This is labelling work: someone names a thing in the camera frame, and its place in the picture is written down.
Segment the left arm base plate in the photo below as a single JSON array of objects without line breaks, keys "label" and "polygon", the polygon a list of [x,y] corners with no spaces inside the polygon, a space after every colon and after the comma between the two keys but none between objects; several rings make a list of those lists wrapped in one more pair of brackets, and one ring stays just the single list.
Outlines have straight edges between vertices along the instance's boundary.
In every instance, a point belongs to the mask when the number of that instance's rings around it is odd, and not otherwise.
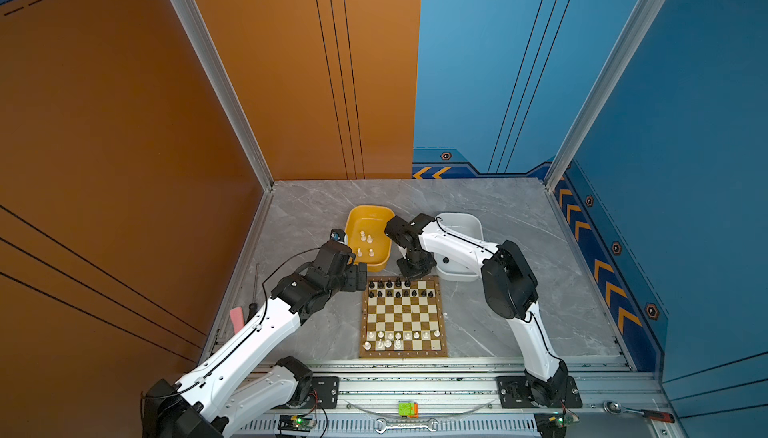
[{"label": "left arm base plate", "polygon": [[338,376],[313,377],[299,383],[297,390],[281,409],[309,409],[320,406],[335,409],[338,405],[340,378]]}]

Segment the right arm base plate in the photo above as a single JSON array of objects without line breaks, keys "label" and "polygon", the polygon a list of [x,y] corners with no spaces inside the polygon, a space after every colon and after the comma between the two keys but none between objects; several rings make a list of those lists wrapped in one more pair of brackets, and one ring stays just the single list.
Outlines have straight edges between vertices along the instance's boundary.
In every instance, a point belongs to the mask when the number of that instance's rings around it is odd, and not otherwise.
[{"label": "right arm base plate", "polygon": [[559,386],[549,386],[540,380],[526,376],[500,376],[496,386],[504,409],[578,409],[583,401],[576,381],[567,376]]}]

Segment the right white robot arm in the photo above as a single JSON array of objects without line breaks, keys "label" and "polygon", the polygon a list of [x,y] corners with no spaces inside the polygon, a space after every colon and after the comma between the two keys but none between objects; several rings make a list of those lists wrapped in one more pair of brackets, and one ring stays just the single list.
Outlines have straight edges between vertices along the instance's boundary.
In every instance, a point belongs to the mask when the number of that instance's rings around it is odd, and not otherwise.
[{"label": "right white robot arm", "polygon": [[405,279],[430,274],[437,256],[479,275],[488,307],[507,321],[522,352],[531,400],[539,407],[562,404],[568,367],[542,323],[538,280],[518,244],[474,239],[424,213],[412,220],[394,216],[385,234],[403,252],[397,266]]}]

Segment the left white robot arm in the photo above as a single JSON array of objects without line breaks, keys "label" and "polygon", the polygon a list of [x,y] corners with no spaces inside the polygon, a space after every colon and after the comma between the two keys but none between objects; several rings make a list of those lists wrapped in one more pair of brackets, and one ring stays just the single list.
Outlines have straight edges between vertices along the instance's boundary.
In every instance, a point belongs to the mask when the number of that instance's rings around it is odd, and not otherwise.
[{"label": "left white robot arm", "polygon": [[315,258],[283,277],[264,305],[217,352],[175,383],[161,379],[141,401],[145,437],[231,437],[252,419],[308,395],[311,370],[294,357],[261,378],[246,379],[284,339],[340,291],[365,288],[366,264],[346,244],[329,240]]}]

